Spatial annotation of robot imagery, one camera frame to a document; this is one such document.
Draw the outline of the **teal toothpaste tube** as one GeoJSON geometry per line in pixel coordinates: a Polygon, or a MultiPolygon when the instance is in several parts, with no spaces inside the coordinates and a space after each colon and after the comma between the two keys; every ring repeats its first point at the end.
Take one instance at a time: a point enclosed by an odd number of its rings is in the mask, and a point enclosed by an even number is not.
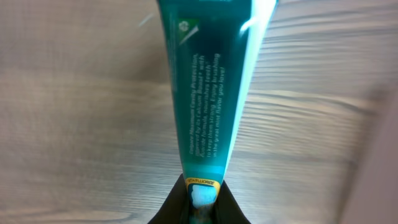
{"type": "Polygon", "coordinates": [[[218,223],[216,201],[276,0],[159,0],[188,206],[218,223]]]}

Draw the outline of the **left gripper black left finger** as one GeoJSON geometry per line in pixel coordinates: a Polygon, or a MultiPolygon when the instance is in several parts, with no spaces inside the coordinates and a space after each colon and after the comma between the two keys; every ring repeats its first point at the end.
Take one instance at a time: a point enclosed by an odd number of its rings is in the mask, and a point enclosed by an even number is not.
{"type": "Polygon", "coordinates": [[[189,224],[189,208],[185,179],[181,174],[148,224],[189,224]]]}

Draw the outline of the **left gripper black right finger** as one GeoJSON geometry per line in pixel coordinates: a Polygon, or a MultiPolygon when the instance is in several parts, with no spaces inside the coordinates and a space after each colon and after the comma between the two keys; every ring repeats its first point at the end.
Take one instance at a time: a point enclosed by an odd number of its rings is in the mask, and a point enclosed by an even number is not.
{"type": "Polygon", "coordinates": [[[213,223],[251,224],[240,209],[225,181],[221,185],[218,198],[213,207],[213,223]]]}

